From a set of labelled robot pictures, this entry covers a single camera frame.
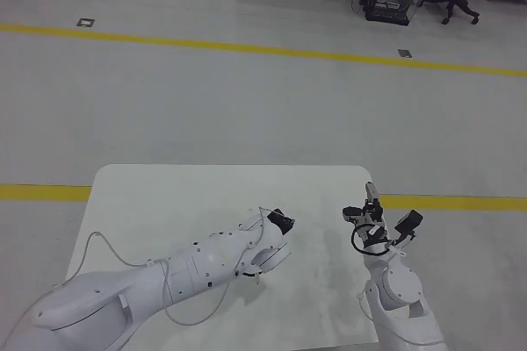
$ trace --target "machine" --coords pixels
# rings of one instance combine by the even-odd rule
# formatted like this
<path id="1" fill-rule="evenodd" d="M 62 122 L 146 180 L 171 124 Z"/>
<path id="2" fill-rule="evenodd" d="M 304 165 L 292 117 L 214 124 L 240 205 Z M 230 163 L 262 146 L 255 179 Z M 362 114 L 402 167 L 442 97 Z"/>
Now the machine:
<path id="1" fill-rule="evenodd" d="M 400 251 L 400 245 L 414 239 L 414 229 L 422 223 L 422 215 L 412 210 L 402 218 L 394 228 L 400 237 L 392 240 L 374 184 L 367 183 L 365 190 L 367 199 L 363 208 L 343 209 L 343 219 L 354 225 L 351 245 L 364 255 L 365 266 L 371 273 L 371 280 L 357 296 L 361 311 L 375 324 L 379 344 L 386 351 L 447 351 L 447 343 L 423 295 L 422 282 L 401 261 L 406 254 Z M 363 248 L 356 244 L 356 235 Z M 371 316 L 362 306 L 363 294 L 367 296 Z M 406 319 L 391 314 L 403 308 L 409 309 Z"/>
<path id="2" fill-rule="evenodd" d="M 406 238 L 415 237 L 414 229 L 422 216 L 410 212 L 395 227 L 400 238 L 392 240 L 374 185 L 367 183 L 365 187 L 364 207 L 343 209 L 343 218 L 355 226 L 351 243 L 365 256 L 365 266 L 371 272 L 364 292 L 372 315 L 363 306 L 362 311 L 375 323 L 380 346 L 386 351 L 447 350 L 422 294 L 422 284 L 401 262 L 405 254 L 398 248 Z M 238 230 L 212 233 L 169 259 L 140 265 L 124 261 L 102 233 L 92 233 L 75 274 L 30 306 L 31 326 L 11 340 L 9 335 L 2 350 L 119 350 L 143 322 L 162 310 L 180 325 L 202 323 L 217 311 L 234 279 L 242 275 L 258 278 L 289 256 L 285 234 L 293 225 L 294 220 L 280 209 L 260 208 L 259 215 L 240 224 Z M 356 235 L 363 248 L 356 244 Z M 78 275 L 93 237 L 104 239 L 115 256 L 132 269 Z M 223 284 L 227 288 L 219 305 L 196 323 L 175 320 L 167 311 L 173 304 Z M 361 305 L 363 293 L 357 298 Z M 407 319 L 396 319 L 389 313 L 405 307 L 409 308 Z"/>

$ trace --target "black object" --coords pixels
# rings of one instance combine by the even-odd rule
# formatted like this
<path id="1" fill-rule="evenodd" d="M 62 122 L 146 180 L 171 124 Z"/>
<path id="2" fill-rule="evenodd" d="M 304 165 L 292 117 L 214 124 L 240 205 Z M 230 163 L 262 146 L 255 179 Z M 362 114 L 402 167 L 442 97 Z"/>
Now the black object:
<path id="1" fill-rule="evenodd" d="M 394 227 L 402 235 L 410 235 L 423 221 L 423 216 L 415 210 L 410 211 L 406 216 L 398 221 Z"/>
<path id="2" fill-rule="evenodd" d="M 76 24 L 77 27 L 85 27 L 85 28 L 91 28 L 94 25 L 94 22 L 96 22 L 93 18 L 80 18 L 78 20 L 78 23 Z"/>
<path id="3" fill-rule="evenodd" d="M 407 12 L 412 4 L 411 0 L 361 0 L 365 19 L 368 21 L 408 25 L 411 18 Z"/>
<path id="4" fill-rule="evenodd" d="M 398 49 L 398 54 L 399 54 L 401 57 L 405 57 L 405 58 L 407 58 L 407 59 L 411 59 L 411 58 L 412 58 L 412 54 L 410 53 L 409 50 Z"/>
<path id="5" fill-rule="evenodd" d="M 281 233 L 283 233 L 283 235 L 287 234 L 295 224 L 295 220 L 288 218 L 280 209 L 273 210 L 267 216 L 267 219 L 274 225 L 278 226 L 279 229 L 281 229 Z"/>

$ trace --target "robot end effector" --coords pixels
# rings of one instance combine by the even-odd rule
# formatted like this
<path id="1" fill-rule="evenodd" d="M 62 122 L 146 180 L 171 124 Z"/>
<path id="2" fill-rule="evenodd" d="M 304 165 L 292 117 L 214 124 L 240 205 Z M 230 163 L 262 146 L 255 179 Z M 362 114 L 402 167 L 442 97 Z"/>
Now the robot end effector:
<path id="1" fill-rule="evenodd" d="M 380 205 L 379 193 L 375 185 L 368 182 L 365 185 L 365 190 L 367 198 L 363 208 L 346 207 L 343 209 L 343 219 L 355 226 L 351 237 L 353 247 L 361 254 L 381 256 L 388 253 L 390 246 L 401 244 L 408 236 L 410 241 L 413 240 L 415 238 L 414 230 L 422 223 L 423 216 L 417 211 L 410 211 L 394 227 L 401 236 L 397 240 L 391 240 L 388 231 L 385 229 L 384 210 Z M 355 245 L 355 234 L 358 234 L 363 241 L 364 250 Z M 384 249 L 379 251 L 380 245 L 377 244 L 384 244 Z"/>

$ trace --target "cable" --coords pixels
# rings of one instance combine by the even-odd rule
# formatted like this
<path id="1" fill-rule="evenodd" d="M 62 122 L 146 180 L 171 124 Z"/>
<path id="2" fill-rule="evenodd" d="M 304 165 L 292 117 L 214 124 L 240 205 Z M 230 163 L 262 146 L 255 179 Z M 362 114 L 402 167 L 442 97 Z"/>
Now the cable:
<path id="1" fill-rule="evenodd" d="M 360 249 L 359 247 L 357 247 L 357 245 L 355 244 L 355 234 L 357 233 L 357 230 L 360 229 L 360 228 L 363 228 L 364 226 L 375 226 L 375 225 L 371 225 L 371 224 L 364 224 L 364 225 L 361 225 L 361 226 L 356 226 L 354 229 L 353 229 L 353 233 L 351 233 L 351 245 L 353 246 L 353 248 L 356 249 L 356 251 L 358 251 L 360 254 L 367 254 L 369 256 L 382 256 L 383 254 L 386 254 L 388 251 L 390 251 L 388 248 L 386 248 L 384 251 L 382 252 L 379 252 L 379 253 L 371 253 L 371 252 L 367 252 L 367 251 L 364 251 L 362 249 Z"/>
<path id="2" fill-rule="evenodd" d="M 129 263 L 125 260 L 123 260 L 121 258 L 121 256 L 119 256 L 119 254 L 117 253 L 117 251 L 115 251 L 115 249 L 113 248 L 112 244 L 109 242 L 109 240 L 100 232 L 94 232 L 92 234 L 90 234 L 88 236 L 88 239 L 86 240 L 86 245 L 84 247 L 84 253 L 82 255 L 82 260 L 80 260 L 80 264 L 78 265 L 78 268 L 76 269 L 76 272 L 67 280 L 64 281 L 64 283 L 62 283 L 61 285 L 57 285 L 57 286 L 54 286 L 51 290 L 49 290 L 48 292 L 46 292 L 45 294 L 41 295 L 40 297 L 38 297 L 32 304 L 29 305 L 29 307 L 27 307 L 25 309 L 25 311 L 21 314 L 21 316 L 19 317 L 18 321 L 14 324 L 14 327 L 10 330 L 10 332 L 6 335 L 6 339 L 4 340 L 4 344 L 2 345 L 2 347 L 0 347 L 0 350 L 3 350 L 5 347 L 6 347 L 6 344 L 8 343 L 8 341 L 10 340 L 11 336 L 13 335 L 14 331 L 18 328 L 19 326 L 19 323 L 21 322 L 21 320 L 25 317 L 25 315 L 39 302 L 41 301 L 44 297 L 47 297 L 49 296 L 50 294 L 52 294 L 53 292 L 57 291 L 58 289 L 60 288 L 63 288 L 65 287 L 68 283 L 72 282 L 72 280 L 78 275 L 78 273 L 80 273 L 80 269 L 82 269 L 82 266 L 84 265 L 84 261 L 86 260 L 86 255 L 88 254 L 88 246 L 90 245 L 90 240 L 93 236 L 98 236 L 100 238 L 102 238 L 105 242 L 105 244 L 107 244 L 107 246 L 109 247 L 109 249 L 112 251 L 113 255 L 121 262 L 123 263 L 124 265 L 128 266 L 128 267 L 146 267 L 147 264 L 132 264 L 132 263 Z"/>
<path id="3" fill-rule="evenodd" d="M 254 226 L 259 223 L 260 221 L 262 222 L 262 230 L 260 232 L 260 236 L 258 237 L 257 241 L 256 241 L 256 244 L 254 246 L 256 246 L 260 240 L 262 239 L 262 237 L 264 236 L 264 214 L 262 213 L 262 211 L 269 211 L 269 212 L 274 212 L 274 213 L 277 213 L 278 215 L 284 217 L 284 218 L 287 218 L 287 216 L 285 216 L 283 213 L 280 213 L 280 212 L 277 212 L 277 211 L 273 211 L 273 210 L 269 210 L 269 209 L 266 209 L 266 208 L 263 208 L 263 207 L 258 207 L 259 211 L 260 211 L 260 216 L 261 216 L 261 219 L 259 221 L 257 221 Z M 143 263 L 143 264 L 132 264 L 132 263 L 129 263 L 127 261 L 125 261 L 121 256 L 119 256 L 119 254 L 117 253 L 117 251 L 115 250 L 115 248 L 113 248 L 112 244 L 109 242 L 109 240 L 101 233 L 101 232 L 93 232 L 91 233 L 89 236 L 88 236 L 88 239 L 86 240 L 86 244 L 84 246 L 84 252 L 83 252 L 83 255 L 82 255 L 82 260 L 80 260 L 80 263 L 78 264 L 78 268 L 76 269 L 76 272 L 69 278 L 67 279 L 66 281 L 64 281 L 64 283 L 60 284 L 60 285 L 57 285 L 57 286 L 54 286 L 51 290 L 49 290 L 48 292 L 44 293 L 43 295 L 41 295 L 40 297 L 38 297 L 32 304 L 29 305 L 29 307 L 27 307 L 24 312 L 21 314 L 21 316 L 19 317 L 19 319 L 16 321 L 16 323 L 14 324 L 14 327 L 8 332 L 8 334 L 6 335 L 6 338 L 4 339 L 4 344 L 2 345 L 2 347 L 0 347 L 0 350 L 3 350 L 5 347 L 6 347 L 6 344 L 8 343 L 8 341 L 10 340 L 11 336 L 13 335 L 13 333 L 16 331 L 16 329 L 18 328 L 19 326 L 19 323 L 21 322 L 21 320 L 25 317 L 25 315 L 39 302 L 41 301 L 44 297 L 47 297 L 49 296 L 50 294 L 52 294 L 53 292 L 57 291 L 58 289 L 60 288 L 63 288 L 65 287 L 68 283 L 72 282 L 72 280 L 78 275 L 78 273 L 80 273 L 80 270 L 82 269 L 82 266 L 84 265 L 84 262 L 86 260 L 86 255 L 88 254 L 88 247 L 90 246 L 90 241 L 91 241 L 91 238 L 93 236 L 98 236 L 100 238 L 102 238 L 105 242 L 105 244 L 109 247 L 109 249 L 112 251 L 113 255 L 121 262 L 123 263 L 124 265 L 128 266 L 128 267 L 134 267 L 134 268 L 138 268 L 138 267 L 147 267 L 147 264 L 146 263 Z M 240 264 L 240 261 L 242 260 L 242 257 L 244 256 L 244 253 L 246 251 L 248 251 L 249 248 L 246 247 L 244 249 L 244 251 L 242 251 L 242 254 L 240 255 L 240 258 L 238 259 L 238 261 L 236 262 L 235 264 L 235 270 L 233 271 L 233 274 L 235 273 L 236 269 L 238 268 L 238 265 Z M 164 262 L 166 264 L 166 271 L 164 272 L 164 285 L 162 286 L 162 301 L 163 303 L 165 304 L 165 301 L 164 301 L 164 297 L 165 297 L 165 294 L 164 293 L 164 287 L 167 285 L 168 283 L 168 273 L 170 271 L 170 264 L 168 263 L 168 260 L 158 260 L 159 262 Z M 222 304 L 222 301 L 224 300 L 225 296 L 227 295 L 227 291 L 228 291 L 228 286 L 230 285 L 232 281 L 228 282 L 227 283 L 227 287 L 225 288 L 225 290 L 223 291 L 223 294 L 222 294 L 222 297 L 220 298 L 220 301 L 219 303 L 217 304 L 217 307 L 205 318 L 201 319 L 199 322 L 196 322 L 196 323 L 182 323 L 182 322 L 179 322 L 178 320 L 175 320 L 173 319 L 170 314 L 168 313 L 168 310 L 167 310 L 167 307 L 164 307 L 164 312 L 166 313 L 166 316 L 168 316 L 168 318 L 173 321 L 174 323 L 177 323 L 179 324 L 180 326 L 196 326 L 198 324 L 201 324 L 203 322 L 205 322 L 206 320 L 208 320 L 209 318 L 211 318 L 214 313 L 217 312 L 217 310 L 219 309 L 220 305 Z"/>
<path id="4" fill-rule="evenodd" d="M 257 238 L 256 243 L 254 244 L 253 247 L 257 246 L 257 244 L 259 244 L 260 240 L 264 236 L 264 223 L 265 223 L 265 221 L 264 221 L 264 213 L 262 211 L 274 212 L 274 213 L 277 213 L 280 216 L 283 216 L 284 218 L 287 218 L 287 216 L 284 215 L 283 213 L 280 213 L 280 212 L 277 212 L 277 211 L 273 211 L 273 210 L 269 210 L 269 209 L 263 208 L 261 206 L 258 207 L 258 210 L 260 211 L 260 217 L 261 218 L 256 223 L 254 223 L 249 228 L 249 230 L 252 229 L 254 226 L 256 226 L 260 222 L 262 222 L 262 224 L 261 224 L 262 230 L 260 232 L 260 236 Z M 240 261 L 242 260 L 242 257 L 244 256 L 244 254 L 248 250 L 249 250 L 249 247 L 246 247 L 246 248 L 244 248 L 244 250 L 240 254 L 240 257 L 238 258 L 238 261 L 236 261 L 235 268 L 232 271 L 233 275 L 236 275 L 236 270 L 238 269 L 238 265 L 240 264 Z M 166 270 L 164 270 L 164 284 L 162 285 L 162 304 L 164 304 L 164 313 L 166 314 L 166 317 L 168 317 L 168 319 L 170 319 L 172 322 L 174 322 L 174 323 L 176 323 L 176 324 L 178 324 L 180 326 L 197 326 L 197 325 L 205 322 L 206 320 L 210 319 L 219 310 L 220 305 L 222 304 L 222 302 L 225 299 L 225 296 L 227 295 L 228 287 L 230 286 L 231 282 L 233 282 L 233 281 L 231 280 L 231 281 L 229 281 L 227 283 L 227 287 L 224 289 L 224 291 L 222 291 L 222 295 L 220 296 L 219 303 L 217 304 L 217 306 L 213 309 L 213 311 L 211 313 L 209 313 L 206 317 L 202 318 L 201 320 L 198 320 L 197 322 L 193 322 L 193 323 L 182 322 L 182 321 L 179 321 L 179 320 L 173 318 L 172 316 L 170 316 L 170 312 L 168 311 L 168 307 L 166 306 L 166 294 L 165 294 L 165 292 L 166 292 L 166 288 L 168 287 L 168 275 L 169 275 L 169 272 L 170 272 L 170 263 L 168 262 L 168 260 L 160 260 L 161 264 L 162 264 L 162 262 L 166 266 Z"/>
<path id="5" fill-rule="evenodd" d="M 371 318 L 371 316 L 369 316 L 367 314 L 367 312 L 365 312 L 365 309 L 363 308 L 363 304 L 362 304 L 364 293 L 365 293 L 365 288 L 363 288 L 363 291 L 361 291 L 361 293 L 359 294 L 360 297 L 357 297 L 357 300 L 359 300 L 359 307 L 361 308 L 361 312 L 367 317 L 367 319 L 369 319 L 371 322 L 373 322 L 373 324 L 375 326 L 382 326 L 387 331 L 392 333 L 395 337 L 397 337 L 398 339 L 400 339 L 400 340 L 402 340 L 402 341 L 404 341 L 404 342 L 406 342 L 407 344 L 410 344 L 410 345 L 414 345 L 414 346 L 433 346 L 433 345 L 439 345 L 439 344 L 447 344 L 447 342 L 445 340 L 426 342 L 426 343 L 411 341 L 411 340 L 408 340 L 408 339 L 404 338 L 403 336 L 397 334 L 397 332 L 395 332 L 394 330 L 392 330 L 388 326 L 380 324 L 378 321 L 376 321 L 373 318 Z"/>
<path id="6" fill-rule="evenodd" d="M 242 254 L 238 258 L 238 261 L 235 264 L 235 271 L 238 268 L 238 265 L 240 264 L 240 261 L 242 260 L 242 257 L 244 256 L 244 253 L 246 251 L 248 251 L 247 247 L 244 249 L 244 251 L 242 251 Z M 166 264 L 166 270 L 164 271 L 164 284 L 162 285 L 162 303 L 164 304 L 164 313 L 166 314 L 166 317 L 168 317 L 172 322 L 174 322 L 174 323 L 176 323 L 176 324 L 178 324 L 180 326 L 197 326 L 197 325 L 205 322 L 209 318 L 211 318 L 219 310 L 220 305 L 222 304 L 222 302 L 225 299 L 225 296 L 227 295 L 228 287 L 230 286 L 231 282 L 233 282 L 232 280 L 227 283 L 227 287 L 224 289 L 224 291 L 222 291 L 222 295 L 220 296 L 220 300 L 219 300 L 219 303 L 217 304 L 217 306 L 213 309 L 213 311 L 211 313 L 209 313 L 203 319 L 201 319 L 201 320 L 199 320 L 197 322 L 194 322 L 194 323 L 187 323 L 187 322 L 180 322 L 179 320 L 177 320 L 177 319 L 173 318 L 172 316 L 170 316 L 170 312 L 168 312 L 168 307 L 166 307 L 166 294 L 165 294 L 166 287 L 168 286 L 168 275 L 169 275 L 169 272 L 170 272 L 170 263 L 168 262 L 168 260 L 161 260 L 161 261 L 163 261 Z"/>

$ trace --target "black cable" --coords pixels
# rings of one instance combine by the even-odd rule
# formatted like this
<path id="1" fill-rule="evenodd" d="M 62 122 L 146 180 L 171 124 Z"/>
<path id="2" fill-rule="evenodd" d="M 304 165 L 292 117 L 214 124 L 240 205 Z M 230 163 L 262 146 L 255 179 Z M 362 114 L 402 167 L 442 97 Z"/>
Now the black cable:
<path id="1" fill-rule="evenodd" d="M 353 229 L 353 233 L 351 234 L 351 245 L 353 246 L 353 248 L 356 249 L 356 251 L 358 251 L 360 254 L 367 254 L 367 255 L 370 255 L 370 256 L 382 256 L 383 254 L 386 254 L 388 251 L 390 251 L 387 248 L 387 249 L 385 249 L 385 251 L 380 252 L 380 253 L 371 253 L 371 252 L 364 251 L 364 250 L 360 249 L 359 247 L 357 247 L 357 245 L 355 245 L 355 234 L 357 233 L 357 230 L 363 228 L 364 226 L 375 226 L 375 225 L 364 224 L 364 225 L 361 225 L 361 226 L 356 226 L 355 229 Z"/>

